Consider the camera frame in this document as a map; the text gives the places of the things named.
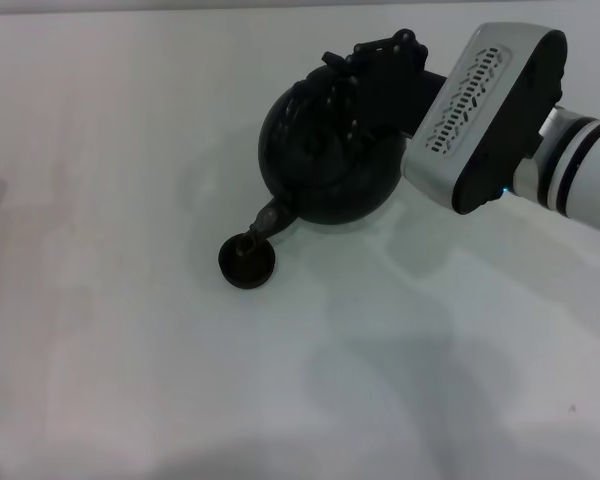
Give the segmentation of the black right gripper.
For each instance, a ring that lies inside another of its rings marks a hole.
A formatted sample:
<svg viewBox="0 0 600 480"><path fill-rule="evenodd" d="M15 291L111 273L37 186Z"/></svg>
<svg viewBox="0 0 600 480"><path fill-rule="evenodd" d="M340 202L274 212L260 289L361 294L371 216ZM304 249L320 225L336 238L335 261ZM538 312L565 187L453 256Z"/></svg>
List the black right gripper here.
<svg viewBox="0 0 600 480"><path fill-rule="evenodd" d="M427 47L413 31L354 46L342 57L327 51L326 66L351 71L355 80L354 117L346 120L346 150L369 151L380 129L413 136L446 78L426 69Z"/></svg>

